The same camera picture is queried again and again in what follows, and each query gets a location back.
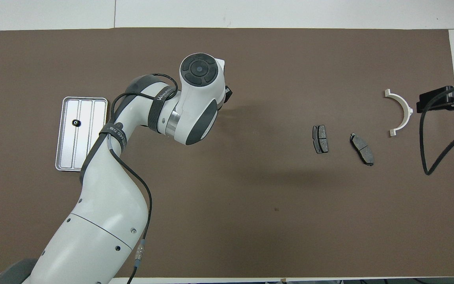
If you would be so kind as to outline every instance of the brown board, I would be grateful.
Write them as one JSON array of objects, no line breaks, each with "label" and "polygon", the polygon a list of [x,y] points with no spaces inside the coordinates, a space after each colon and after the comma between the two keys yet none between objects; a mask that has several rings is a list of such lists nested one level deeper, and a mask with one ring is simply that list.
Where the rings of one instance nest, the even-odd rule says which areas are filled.
[{"label": "brown board", "polygon": [[[178,79],[194,52],[225,60],[234,94],[198,144],[131,137],[122,158],[154,200],[137,277],[454,275],[454,149],[425,176],[416,113],[418,94],[454,84],[448,33],[334,29],[0,31],[0,271],[38,257],[80,194],[79,173],[54,167],[63,98]],[[415,110],[395,137],[386,88]],[[315,153],[315,124],[329,153]],[[454,112],[429,113],[425,135],[433,161]]]}]

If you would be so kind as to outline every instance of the white robotic arm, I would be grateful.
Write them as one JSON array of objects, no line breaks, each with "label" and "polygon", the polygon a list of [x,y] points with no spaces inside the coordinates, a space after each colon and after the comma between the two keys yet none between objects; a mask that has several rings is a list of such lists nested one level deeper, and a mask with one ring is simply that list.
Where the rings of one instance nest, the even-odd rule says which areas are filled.
[{"label": "white robotic arm", "polygon": [[225,101],[223,67],[208,54],[188,56],[180,66],[181,92],[153,75],[131,82],[82,167],[77,205],[23,283],[108,284],[139,243],[148,218],[140,189],[108,145],[119,156],[139,125],[182,144],[202,140]]}]

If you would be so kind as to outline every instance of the white bracket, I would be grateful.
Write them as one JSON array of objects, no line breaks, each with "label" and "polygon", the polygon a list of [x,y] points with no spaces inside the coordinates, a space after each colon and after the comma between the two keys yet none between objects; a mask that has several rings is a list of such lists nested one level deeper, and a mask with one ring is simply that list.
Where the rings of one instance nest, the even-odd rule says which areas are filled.
[{"label": "white bracket", "polygon": [[407,104],[403,97],[391,93],[390,89],[385,90],[385,97],[391,97],[392,99],[395,99],[402,106],[402,109],[404,109],[404,119],[402,120],[400,125],[397,128],[390,129],[390,137],[392,137],[397,135],[396,132],[401,130],[407,124],[409,118],[413,114],[413,109],[409,107],[409,104]]}]

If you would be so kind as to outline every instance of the metal tray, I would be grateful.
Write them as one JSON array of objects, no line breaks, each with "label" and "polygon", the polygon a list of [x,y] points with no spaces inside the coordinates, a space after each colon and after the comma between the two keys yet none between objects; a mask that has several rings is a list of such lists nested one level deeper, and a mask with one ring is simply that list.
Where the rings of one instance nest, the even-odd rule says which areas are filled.
[{"label": "metal tray", "polygon": [[83,161],[106,123],[104,97],[65,97],[57,142],[56,169],[80,171]]}]

